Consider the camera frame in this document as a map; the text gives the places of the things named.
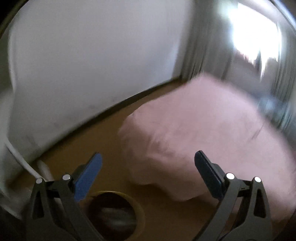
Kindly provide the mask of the yellow rimmed trash bin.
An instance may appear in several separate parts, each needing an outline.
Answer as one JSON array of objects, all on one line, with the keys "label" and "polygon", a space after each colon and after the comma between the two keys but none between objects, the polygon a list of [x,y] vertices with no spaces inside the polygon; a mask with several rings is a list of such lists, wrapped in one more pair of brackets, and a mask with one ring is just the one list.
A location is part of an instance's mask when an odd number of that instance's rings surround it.
[{"label": "yellow rimmed trash bin", "polygon": [[81,202],[81,206],[104,240],[136,240],[144,231],[144,210],[125,193],[99,191]]}]

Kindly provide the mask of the pink bed blanket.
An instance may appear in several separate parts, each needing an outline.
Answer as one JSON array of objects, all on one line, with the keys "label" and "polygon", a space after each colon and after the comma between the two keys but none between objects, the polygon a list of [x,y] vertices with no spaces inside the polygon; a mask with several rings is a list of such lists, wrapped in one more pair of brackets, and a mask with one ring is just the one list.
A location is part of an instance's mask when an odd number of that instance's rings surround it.
[{"label": "pink bed blanket", "polygon": [[295,210],[295,159],[285,139],[247,93],[200,74],[130,114],[118,132],[131,180],[173,200],[209,199],[194,164],[197,151],[237,178],[262,179],[274,221]]}]

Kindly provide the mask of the grey window curtain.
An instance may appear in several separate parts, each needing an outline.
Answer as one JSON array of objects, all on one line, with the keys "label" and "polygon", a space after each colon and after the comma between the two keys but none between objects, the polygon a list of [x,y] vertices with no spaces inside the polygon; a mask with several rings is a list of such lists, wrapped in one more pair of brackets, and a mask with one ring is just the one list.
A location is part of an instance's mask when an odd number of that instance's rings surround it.
[{"label": "grey window curtain", "polygon": [[199,73],[248,92],[295,137],[295,18],[282,1],[194,1],[181,75]]}]

